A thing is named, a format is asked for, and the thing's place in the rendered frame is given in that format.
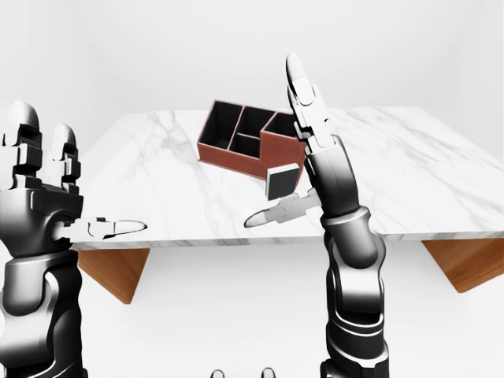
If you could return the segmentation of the red-brown desk caddy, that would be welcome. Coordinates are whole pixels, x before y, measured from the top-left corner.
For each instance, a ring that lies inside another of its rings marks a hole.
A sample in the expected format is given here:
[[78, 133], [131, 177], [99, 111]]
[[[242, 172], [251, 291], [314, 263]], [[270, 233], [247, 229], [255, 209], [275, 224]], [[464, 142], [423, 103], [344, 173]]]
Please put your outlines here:
[[292, 114], [214, 101], [197, 141], [201, 161], [265, 179], [267, 170], [303, 165]]

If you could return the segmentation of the black book with white edges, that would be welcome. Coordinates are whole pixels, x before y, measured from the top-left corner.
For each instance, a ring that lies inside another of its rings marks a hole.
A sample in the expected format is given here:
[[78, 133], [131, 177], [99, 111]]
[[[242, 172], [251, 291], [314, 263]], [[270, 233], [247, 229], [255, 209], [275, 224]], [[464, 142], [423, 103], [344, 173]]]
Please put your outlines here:
[[267, 169], [265, 195], [269, 201], [292, 194], [298, 182], [299, 165], [290, 163]]

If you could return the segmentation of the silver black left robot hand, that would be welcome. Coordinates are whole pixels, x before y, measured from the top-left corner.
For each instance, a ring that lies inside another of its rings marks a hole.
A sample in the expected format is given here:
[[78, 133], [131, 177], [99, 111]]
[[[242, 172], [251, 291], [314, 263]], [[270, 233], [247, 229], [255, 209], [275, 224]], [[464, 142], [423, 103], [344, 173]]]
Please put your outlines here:
[[65, 251], [81, 239], [141, 232], [139, 220], [82, 216], [81, 174], [74, 131], [54, 129], [49, 153], [35, 109], [15, 101], [0, 126], [0, 241], [13, 258]]

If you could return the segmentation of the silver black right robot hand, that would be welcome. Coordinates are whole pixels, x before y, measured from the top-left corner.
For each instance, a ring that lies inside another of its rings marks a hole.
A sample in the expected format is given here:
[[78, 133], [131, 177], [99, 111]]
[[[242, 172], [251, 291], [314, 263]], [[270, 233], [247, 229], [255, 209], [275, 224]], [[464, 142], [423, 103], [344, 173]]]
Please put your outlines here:
[[306, 142], [305, 168], [312, 188], [304, 197], [294, 193], [244, 222], [246, 228], [270, 222], [284, 223], [320, 206], [325, 216], [338, 217], [359, 208], [358, 187], [343, 142], [331, 133], [328, 109], [305, 73], [297, 55], [286, 58], [287, 96], [295, 115], [298, 139]]

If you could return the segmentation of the wooden table leg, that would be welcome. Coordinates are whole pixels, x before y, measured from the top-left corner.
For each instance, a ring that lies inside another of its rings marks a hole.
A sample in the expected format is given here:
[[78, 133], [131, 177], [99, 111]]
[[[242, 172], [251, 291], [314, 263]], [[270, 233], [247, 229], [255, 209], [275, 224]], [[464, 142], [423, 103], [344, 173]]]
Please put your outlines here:
[[132, 302], [150, 248], [78, 250], [79, 267], [122, 303]]
[[504, 238], [422, 241], [458, 293], [504, 274]]

